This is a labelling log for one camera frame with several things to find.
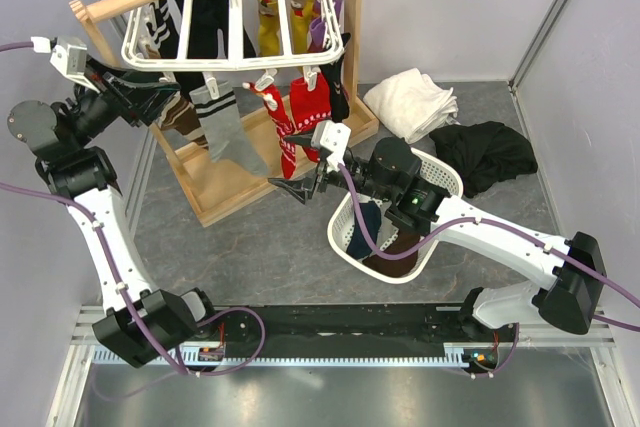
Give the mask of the grey sock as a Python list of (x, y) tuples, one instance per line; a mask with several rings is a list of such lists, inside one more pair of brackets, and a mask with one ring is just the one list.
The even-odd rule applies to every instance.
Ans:
[(206, 86), (191, 91), (190, 98), (203, 128), (211, 161), (229, 160), (251, 175), (266, 176), (268, 167), (244, 130), (230, 84), (218, 85), (217, 98), (213, 98)]

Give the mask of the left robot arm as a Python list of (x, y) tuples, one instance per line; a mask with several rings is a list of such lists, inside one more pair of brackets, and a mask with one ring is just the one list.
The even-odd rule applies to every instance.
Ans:
[(158, 72), (89, 58), (74, 82), (73, 98), (22, 101), (9, 112), (7, 127), (35, 156), (48, 188), (40, 196), (67, 208), (90, 251), (104, 310), (92, 326), (96, 339), (132, 367), (162, 357), (186, 374), (179, 346), (193, 336), (211, 339), (220, 318), (200, 289), (176, 295), (149, 279), (127, 224), (115, 168), (92, 143), (118, 119), (133, 127), (154, 125), (179, 92), (178, 83)]

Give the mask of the white plastic clip hanger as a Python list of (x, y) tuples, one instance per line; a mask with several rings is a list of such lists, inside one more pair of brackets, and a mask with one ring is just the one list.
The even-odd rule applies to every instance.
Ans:
[[(280, 1), (280, 19), (284, 23), (282, 40), (288, 34), (285, 15), (288, 7), (285, 0)], [(264, 88), (274, 81), (274, 76), (281, 69), (298, 68), (303, 72), (303, 78), (309, 89), (316, 85), (316, 77), (320, 72), (320, 66), (331, 63), (344, 53), (344, 43), (340, 32), (340, 25), (334, 8), (334, 0), (319, 0), (321, 3), (321, 16), (326, 21), (326, 33), (324, 38), (324, 50), (317, 53), (308, 53), (301, 56), (293, 56), (288, 46), (284, 47), (284, 54), (279, 57), (249, 58), (244, 55), (244, 19), (243, 0), (229, 0), (229, 53), (227, 57), (217, 59), (196, 59), (188, 56), (190, 37), (190, 22), (193, 0), (183, 0), (180, 20), (176, 23), (179, 34), (178, 53), (174, 59), (151, 59), (147, 56), (146, 49), (155, 46), (151, 40), (146, 24), (153, 20), (150, 7), (151, 2), (146, 1), (136, 8), (129, 10), (126, 33), (121, 47), (121, 56), (127, 66), (140, 71), (161, 72), (164, 74), (175, 72), (200, 72), (204, 78), (204, 84), (211, 92), (213, 98), (218, 97), (218, 85), (216, 75), (221, 72), (257, 71), (264, 74), (256, 82), (258, 88)]]

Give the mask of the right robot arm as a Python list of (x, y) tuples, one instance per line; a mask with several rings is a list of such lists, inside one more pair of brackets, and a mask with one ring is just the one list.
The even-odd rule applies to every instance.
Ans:
[(447, 242), (499, 262), (524, 281), (499, 289), (476, 288), (465, 299), (458, 328), (467, 339), (483, 339), (507, 324), (543, 320), (564, 332), (584, 335), (594, 318), (605, 268), (597, 240), (583, 232), (572, 238), (525, 229), (475, 209), (461, 197), (429, 182), (422, 159), (404, 140), (377, 142), (367, 160), (347, 152), (338, 134), (294, 135), (291, 142), (320, 151), (314, 174), (301, 180), (272, 178), (270, 184), (301, 203), (327, 186), (348, 190), (358, 231), (369, 250), (389, 261), (412, 256), (420, 244), (392, 254), (378, 248), (359, 198), (386, 201), (394, 227), (416, 234), (421, 243)]

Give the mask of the red patterned Christmas sock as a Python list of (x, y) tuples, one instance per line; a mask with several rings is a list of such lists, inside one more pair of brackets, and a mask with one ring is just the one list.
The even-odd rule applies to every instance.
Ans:
[(313, 132), (315, 126), (331, 117), (329, 103), (329, 86), (324, 76), (319, 73), (313, 90), (303, 78), (295, 79), (290, 84), (290, 108), (298, 133)]

